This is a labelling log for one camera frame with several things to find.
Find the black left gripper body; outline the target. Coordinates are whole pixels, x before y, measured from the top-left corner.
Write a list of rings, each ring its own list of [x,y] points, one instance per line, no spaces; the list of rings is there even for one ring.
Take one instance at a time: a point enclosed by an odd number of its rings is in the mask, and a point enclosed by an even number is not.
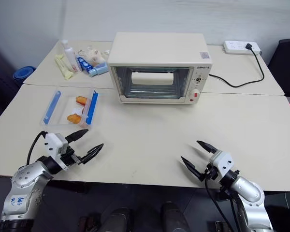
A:
[[[82,159],[80,156],[77,156],[75,154],[75,151],[67,145],[67,148],[65,151],[62,151],[60,154],[60,160],[66,165],[66,166],[71,166],[73,164],[81,164]]]

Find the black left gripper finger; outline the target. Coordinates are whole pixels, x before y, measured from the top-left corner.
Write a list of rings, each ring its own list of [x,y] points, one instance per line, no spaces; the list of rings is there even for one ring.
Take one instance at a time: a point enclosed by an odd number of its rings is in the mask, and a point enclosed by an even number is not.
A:
[[[88,132],[88,129],[82,129],[78,130],[76,132],[73,132],[72,134],[65,137],[68,143],[75,142],[81,137],[83,137]]]
[[[90,160],[92,160],[103,148],[104,144],[100,144],[97,145],[95,147],[93,147],[92,149],[90,149],[87,154],[81,158],[81,163],[82,164],[86,164],[88,163]]]

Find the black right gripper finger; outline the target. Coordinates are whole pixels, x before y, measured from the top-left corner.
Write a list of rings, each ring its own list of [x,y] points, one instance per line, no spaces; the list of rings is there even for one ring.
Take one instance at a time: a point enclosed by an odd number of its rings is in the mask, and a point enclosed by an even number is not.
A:
[[[199,141],[197,140],[196,141],[203,149],[205,149],[207,152],[209,153],[212,153],[212,154],[215,154],[218,149],[215,148],[214,146],[212,146],[211,144],[209,143],[206,143],[206,142],[203,142],[203,141]]]
[[[186,158],[181,157],[183,163],[185,164],[185,166],[188,168],[188,170],[195,176],[197,177],[200,181],[204,181],[205,179],[205,174],[204,173],[200,173],[199,171],[196,170],[195,166],[188,161]]]

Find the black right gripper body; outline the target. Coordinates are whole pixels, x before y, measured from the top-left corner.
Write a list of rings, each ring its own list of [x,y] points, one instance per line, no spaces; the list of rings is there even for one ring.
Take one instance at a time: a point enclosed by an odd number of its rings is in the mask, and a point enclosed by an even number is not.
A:
[[[206,179],[216,180],[218,177],[218,168],[215,167],[213,164],[208,163],[203,176],[204,180]]]

